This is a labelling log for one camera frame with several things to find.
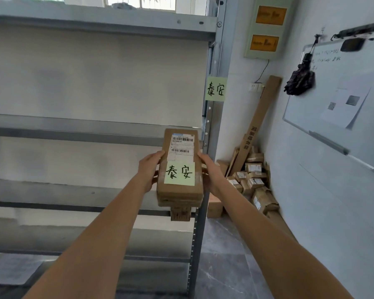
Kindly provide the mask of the person's right forearm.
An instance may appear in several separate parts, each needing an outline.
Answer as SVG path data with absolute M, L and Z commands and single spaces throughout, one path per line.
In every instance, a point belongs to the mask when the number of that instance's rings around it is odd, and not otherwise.
M 218 187 L 220 201 L 274 299 L 354 299 L 317 258 L 260 213 L 224 176 Z

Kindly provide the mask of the flat long cardboard piece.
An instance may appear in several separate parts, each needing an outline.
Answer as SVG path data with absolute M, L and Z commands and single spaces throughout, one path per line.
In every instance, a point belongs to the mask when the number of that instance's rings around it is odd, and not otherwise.
M 271 222 L 273 222 L 279 229 L 284 231 L 288 236 L 290 236 L 294 241 L 297 242 L 297 239 L 293 235 L 292 231 L 290 230 L 289 226 L 284 221 L 279 211 L 268 211 L 266 213 L 266 217 Z

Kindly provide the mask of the electrical box with yellow labels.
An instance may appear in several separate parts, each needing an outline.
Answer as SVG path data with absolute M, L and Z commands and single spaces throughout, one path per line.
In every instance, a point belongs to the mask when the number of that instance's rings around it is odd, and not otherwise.
M 244 57 L 275 60 L 289 36 L 298 0 L 254 0 Z

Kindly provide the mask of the person's left forearm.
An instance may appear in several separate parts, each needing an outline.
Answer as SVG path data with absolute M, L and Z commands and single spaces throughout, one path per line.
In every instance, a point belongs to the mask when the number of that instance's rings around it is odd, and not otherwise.
M 22 299 L 114 299 L 135 220 L 157 174 L 135 175 Z

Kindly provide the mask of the plain brown cardboard box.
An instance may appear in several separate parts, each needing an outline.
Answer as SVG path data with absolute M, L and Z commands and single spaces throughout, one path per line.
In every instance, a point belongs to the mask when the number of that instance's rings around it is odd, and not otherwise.
M 219 198 L 212 193 L 209 195 L 209 202 L 207 208 L 207 218 L 218 219 L 223 214 L 223 204 Z

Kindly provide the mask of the grey metal shelf rack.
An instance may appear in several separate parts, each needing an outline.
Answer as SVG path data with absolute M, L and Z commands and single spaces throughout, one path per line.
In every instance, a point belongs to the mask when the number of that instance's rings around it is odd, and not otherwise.
M 160 149 L 197 133 L 212 159 L 229 5 L 205 15 L 0 0 L 0 257 L 42 257 L 31 286 Z

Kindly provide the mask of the white whiteboard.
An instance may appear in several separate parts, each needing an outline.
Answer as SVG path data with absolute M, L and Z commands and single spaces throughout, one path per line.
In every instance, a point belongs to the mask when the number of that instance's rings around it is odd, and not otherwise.
M 289 96 L 283 120 L 374 172 L 374 33 L 360 38 L 358 51 L 342 51 L 351 38 L 314 48 L 315 84 Z

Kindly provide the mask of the person's left hand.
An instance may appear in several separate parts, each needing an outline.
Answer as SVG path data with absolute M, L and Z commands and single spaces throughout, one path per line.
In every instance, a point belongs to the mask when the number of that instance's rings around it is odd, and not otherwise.
M 138 172 L 136 174 L 138 184 L 142 188 L 143 193 L 149 192 L 152 185 L 158 180 L 158 170 L 156 168 L 160 162 L 151 163 L 149 155 L 139 161 Z

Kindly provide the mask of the brown cardboard parcel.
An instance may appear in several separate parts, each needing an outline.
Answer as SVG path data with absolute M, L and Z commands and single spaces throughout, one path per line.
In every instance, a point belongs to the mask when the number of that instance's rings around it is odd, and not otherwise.
M 202 162 L 197 152 L 199 135 L 197 130 L 167 128 L 164 133 L 162 150 L 165 154 L 160 160 L 156 196 L 158 206 L 201 206 L 204 189 L 202 177 Z M 195 163 L 195 185 L 164 184 L 165 170 L 168 161 L 186 161 Z

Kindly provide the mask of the pile of brown parcels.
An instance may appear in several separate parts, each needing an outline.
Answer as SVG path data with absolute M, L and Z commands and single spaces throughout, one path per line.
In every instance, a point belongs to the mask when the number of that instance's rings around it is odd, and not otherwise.
M 236 147 L 230 161 L 217 160 L 223 175 L 234 188 L 246 197 L 267 218 L 280 216 L 279 203 L 275 199 L 270 186 L 270 168 L 256 146 L 252 146 L 243 166 L 239 171 L 232 173 L 239 148 Z

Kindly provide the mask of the white printed paper sheets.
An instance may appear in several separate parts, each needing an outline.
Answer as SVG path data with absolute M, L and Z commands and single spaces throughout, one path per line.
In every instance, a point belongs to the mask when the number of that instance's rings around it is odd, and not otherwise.
M 347 128 L 360 110 L 371 86 L 371 82 L 365 80 L 363 76 L 341 80 L 320 118 L 336 126 Z

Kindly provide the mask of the person's right hand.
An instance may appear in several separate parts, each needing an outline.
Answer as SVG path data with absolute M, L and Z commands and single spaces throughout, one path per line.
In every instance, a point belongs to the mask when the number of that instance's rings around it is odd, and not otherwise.
M 219 191 L 218 182 L 223 178 L 221 170 L 218 165 L 214 163 L 213 167 L 206 167 L 202 169 L 204 190 L 212 193 L 221 200 L 221 193 Z

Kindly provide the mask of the green sticky note on rack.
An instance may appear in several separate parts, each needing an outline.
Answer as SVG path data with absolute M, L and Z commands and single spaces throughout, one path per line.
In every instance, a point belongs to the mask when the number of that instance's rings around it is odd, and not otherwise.
M 208 76 L 205 88 L 205 100 L 224 102 L 226 98 L 227 78 Z

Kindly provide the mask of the white paper sheet on shelf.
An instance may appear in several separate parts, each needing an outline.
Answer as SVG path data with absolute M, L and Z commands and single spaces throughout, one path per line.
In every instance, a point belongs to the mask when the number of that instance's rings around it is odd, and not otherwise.
M 0 285 L 20 286 L 35 273 L 44 260 L 36 255 L 5 254 L 0 257 Z

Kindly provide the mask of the black bar with clips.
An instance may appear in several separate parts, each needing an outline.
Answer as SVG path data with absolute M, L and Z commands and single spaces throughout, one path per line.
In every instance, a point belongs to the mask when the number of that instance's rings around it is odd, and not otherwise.
M 344 39 L 345 37 L 356 37 L 358 35 L 372 33 L 374 33 L 374 23 L 341 30 L 337 34 L 334 34 L 330 38 L 330 41 L 333 41 L 334 39 Z

